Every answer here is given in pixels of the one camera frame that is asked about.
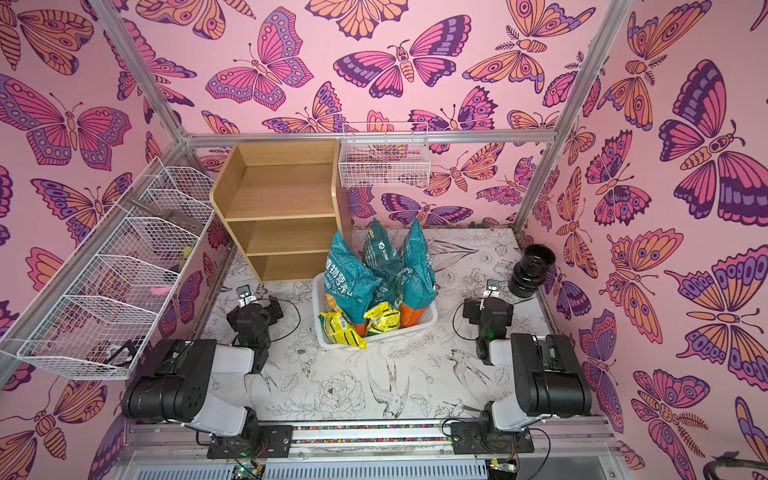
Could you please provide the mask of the black camera lens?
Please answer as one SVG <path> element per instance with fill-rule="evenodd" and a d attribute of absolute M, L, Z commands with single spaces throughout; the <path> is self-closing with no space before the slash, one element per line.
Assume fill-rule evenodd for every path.
<path fill-rule="evenodd" d="M 555 262 L 556 254 L 546 245 L 528 245 L 514 265 L 508 281 L 511 294 L 519 298 L 532 297 L 545 283 L 547 274 Z"/>

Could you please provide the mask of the white plastic basket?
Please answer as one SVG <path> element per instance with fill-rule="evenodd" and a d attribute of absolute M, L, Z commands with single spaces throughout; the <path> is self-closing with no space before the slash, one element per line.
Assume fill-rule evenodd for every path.
<path fill-rule="evenodd" d="M 312 307 L 313 307 L 313 315 L 314 315 L 313 317 L 314 330 L 315 330 L 320 347 L 325 350 L 338 350 L 338 349 L 342 349 L 345 351 L 354 350 L 353 346 L 332 343 L 323 330 L 323 326 L 319 318 L 319 314 L 324 313 L 328 308 L 327 301 L 325 298 L 323 272 L 317 274 L 312 279 Z M 422 315 L 417 325 L 412 327 L 407 327 L 405 329 L 398 329 L 396 331 L 389 332 L 389 333 L 368 336 L 367 338 L 365 338 L 365 341 L 369 346 L 371 346 L 372 344 L 382 343 L 382 342 L 386 343 L 386 342 L 393 341 L 395 339 L 399 339 L 400 337 L 409 336 L 417 332 L 420 332 L 422 330 L 433 327 L 437 323 L 438 317 L 439 315 L 437 310 L 437 302 L 433 301 L 429 306 L 429 308 L 427 309 L 427 311 Z"/>

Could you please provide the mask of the teal orange fertilizer bag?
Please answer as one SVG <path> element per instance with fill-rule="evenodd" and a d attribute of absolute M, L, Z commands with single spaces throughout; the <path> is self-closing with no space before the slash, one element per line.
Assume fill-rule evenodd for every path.
<path fill-rule="evenodd" d="M 381 283 L 371 269 L 357 258 L 337 231 L 328 251 L 325 273 L 325 292 L 352 323 L 361 336 L 367 335 L 368 320 L 365 314 L 373 305 L 375 290 Z"/>
<path fill-rule="evenodd" d="M 410 328 L 437 297 L 435 272 L 421 224 L 414 220 L 399 249 L 403 262 L 397 291 L 400 296 L 400 326 Z"/>

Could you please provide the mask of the yellow snack bag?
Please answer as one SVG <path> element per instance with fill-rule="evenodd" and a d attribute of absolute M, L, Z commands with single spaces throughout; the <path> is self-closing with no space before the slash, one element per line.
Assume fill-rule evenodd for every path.
<path fill-rule="evenodd" d="M 337 345 L 355 347 L 361 350 L 367 348 L 367 342 L 361 337 L 353 324 L 349 323 L 342 311 L 320 313 L 318 316 L 326 337 Z"/>
<path fill-rule="evenodd" d="M 365 314 L 366 334 L 380 335 L 396 331 L 401 326 L 401 313 L 389 302 L 381 302 Z"/>

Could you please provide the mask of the dark green yellow fertilizer bag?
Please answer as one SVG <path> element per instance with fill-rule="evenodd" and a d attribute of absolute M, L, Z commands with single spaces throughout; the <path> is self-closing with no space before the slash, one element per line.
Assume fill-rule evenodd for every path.
<path fill-rule="evenodd" d="M 367 230 L 363 245 L 363 263 L 380 279 L 374 289 L 372 305 L 388 302 L 395 306 L 398 301 L 397 282 L 403 262 L 386 229 L 378 220 L 373 220 Z"/>

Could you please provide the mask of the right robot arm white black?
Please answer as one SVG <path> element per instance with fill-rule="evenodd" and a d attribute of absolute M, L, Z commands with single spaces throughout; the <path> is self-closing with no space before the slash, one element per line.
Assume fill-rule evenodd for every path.
<path fill-rule="evenodd" d="M 479 417 L 481 435 L 518 434 L 552 417 L 591 414 L 591 390 L 565 336 L 508 333 L 513 305 L 497 297 L 466 300 L 462 316 L 478 327 L 478 358 L 512 369 L 513 392 L 485 405 Z"/>

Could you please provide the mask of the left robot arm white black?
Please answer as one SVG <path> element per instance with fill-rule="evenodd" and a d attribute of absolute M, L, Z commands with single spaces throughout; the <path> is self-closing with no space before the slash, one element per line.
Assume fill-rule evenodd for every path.
<path fill-rule="evenodd" d="M 122 415 L 144 423 L 178 423 L 221 440 L 255 443 L 260 434 L 255 411 L 217 396 L 213 383 L 217 375 L 259 374 L 272 345 L 269 329 L 283 316 L 276 297 L 246 296 L 226 316 L 235 331 L 233 345 L 214 339 L 158 342 L 125 391 Z"/>

